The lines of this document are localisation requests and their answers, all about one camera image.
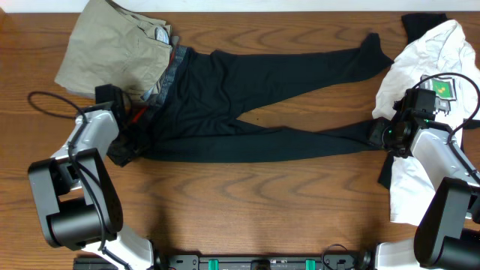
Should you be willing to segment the black leggings red waistband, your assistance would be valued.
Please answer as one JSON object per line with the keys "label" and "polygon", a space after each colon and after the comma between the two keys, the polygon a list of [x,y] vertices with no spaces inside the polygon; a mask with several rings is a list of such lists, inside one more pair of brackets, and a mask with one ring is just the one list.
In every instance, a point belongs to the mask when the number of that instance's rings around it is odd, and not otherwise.
{"label": "black leggings red waistband", "polygon": [[252,163],[368,151],[370,121],[320,132],[266,128],[242,113],[328,86],[375,77],[392,60],[369,34],[354,49],[298,55],[208,55],[187,48],[166,93],[146,112],[139,155],[158,161]]}

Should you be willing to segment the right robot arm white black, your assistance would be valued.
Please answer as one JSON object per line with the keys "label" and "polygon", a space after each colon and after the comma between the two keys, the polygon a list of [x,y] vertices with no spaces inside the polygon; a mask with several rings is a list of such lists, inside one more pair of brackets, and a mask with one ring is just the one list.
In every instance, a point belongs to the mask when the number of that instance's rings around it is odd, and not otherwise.
{"label": "right robot arm white black", "polygon": [[416,158],[436,193],[412,239],[378,244],[374,269],[478,269],[479,171],[461,151],[457,130],[436,121],[446,112],[435,87],[450,73],[426,76],[394,103],[393,119],[379,118],[370,143],[399,158]]}

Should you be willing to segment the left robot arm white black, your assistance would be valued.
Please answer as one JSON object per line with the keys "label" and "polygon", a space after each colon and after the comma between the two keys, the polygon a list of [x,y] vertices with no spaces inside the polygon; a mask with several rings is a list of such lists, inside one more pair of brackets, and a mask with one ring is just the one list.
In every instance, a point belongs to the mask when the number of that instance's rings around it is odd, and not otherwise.
{"label": "left robot arm white black", "polygon": [[153,244],[123,221],[122,205],[104,165],[127,118],[123,91],[95,89],[95,104],[78,108],[75,127],[50,158],[28,168],[43,237],[53,248],[84,251],[80,269],[160,269]]}

